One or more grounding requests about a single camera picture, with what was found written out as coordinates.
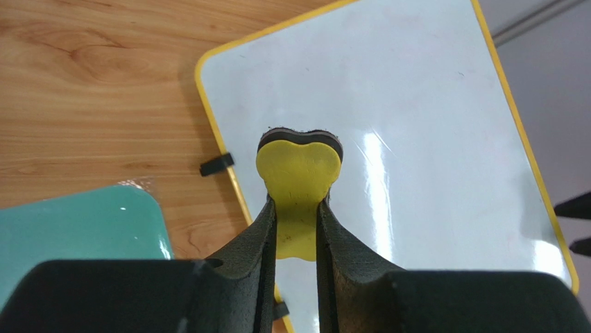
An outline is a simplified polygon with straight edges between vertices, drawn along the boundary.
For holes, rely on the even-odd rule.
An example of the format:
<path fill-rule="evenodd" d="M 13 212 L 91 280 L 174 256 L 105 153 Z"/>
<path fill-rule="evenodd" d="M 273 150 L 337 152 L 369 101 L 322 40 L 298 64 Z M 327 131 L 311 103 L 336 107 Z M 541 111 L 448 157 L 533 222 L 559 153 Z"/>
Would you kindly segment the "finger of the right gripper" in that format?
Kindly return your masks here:
<path fill-rule="evenodd" d="M 591 257 L 591 238 L 577 239 L 569 245 L 569 249 L 577 255 Z"/>
<path fill-rule="evenodd" d="M 554 207 L 556 216 L 590 220 L 590 197 L 591 193 L 587 192 L 557 204 Z"/>

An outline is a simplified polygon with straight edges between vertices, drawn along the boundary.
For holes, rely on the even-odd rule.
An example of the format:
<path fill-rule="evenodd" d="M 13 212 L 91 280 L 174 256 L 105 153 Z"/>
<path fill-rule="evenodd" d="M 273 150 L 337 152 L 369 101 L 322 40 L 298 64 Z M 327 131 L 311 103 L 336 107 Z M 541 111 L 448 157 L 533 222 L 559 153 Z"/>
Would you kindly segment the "yellow bone-shaped eraser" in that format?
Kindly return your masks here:
<path fill-rule="evenodd" d="M 316 261 L 318 206 L 342 163 L 342 144 L 328 131 L 272 128 L 263 134 L 256 167 L 275 205 L 278 259 Z"/>

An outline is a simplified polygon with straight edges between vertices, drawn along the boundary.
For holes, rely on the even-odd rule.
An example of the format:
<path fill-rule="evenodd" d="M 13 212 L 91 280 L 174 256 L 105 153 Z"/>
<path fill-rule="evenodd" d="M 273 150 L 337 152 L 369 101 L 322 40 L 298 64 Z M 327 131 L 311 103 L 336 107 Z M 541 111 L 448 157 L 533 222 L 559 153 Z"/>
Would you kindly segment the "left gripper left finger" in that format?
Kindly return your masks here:
<path fill-rule="evenodd" d="M 2 332 L 270 332 L 277 217 L 205 259 L 52 260 L 1 311 Z"/>

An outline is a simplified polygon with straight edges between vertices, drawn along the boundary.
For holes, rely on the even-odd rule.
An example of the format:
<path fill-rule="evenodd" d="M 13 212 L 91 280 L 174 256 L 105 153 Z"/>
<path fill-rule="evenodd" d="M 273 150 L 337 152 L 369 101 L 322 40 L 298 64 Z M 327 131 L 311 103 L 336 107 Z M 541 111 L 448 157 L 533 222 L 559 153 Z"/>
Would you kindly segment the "yellow framed whiteboard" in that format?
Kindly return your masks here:
<path fill-rule="evenodd" d="M 196 85 L 247 219 L 263 134 L 326 130 L 342 226 L 406 270 L 579 287 L 478 1 L 340 1 L 208 51 Z"/>

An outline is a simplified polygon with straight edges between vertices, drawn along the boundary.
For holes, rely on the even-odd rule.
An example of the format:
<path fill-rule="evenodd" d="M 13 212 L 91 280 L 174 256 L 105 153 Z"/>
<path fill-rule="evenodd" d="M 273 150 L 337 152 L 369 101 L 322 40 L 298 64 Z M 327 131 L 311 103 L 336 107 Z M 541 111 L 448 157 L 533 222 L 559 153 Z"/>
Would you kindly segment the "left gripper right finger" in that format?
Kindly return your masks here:
<path fill-rule="evenodd" d="M 589 332 L 557 277 L 528 271 L 406 270 L 345 229 L 328 203 L 316 227 L 321 332 Z"/>

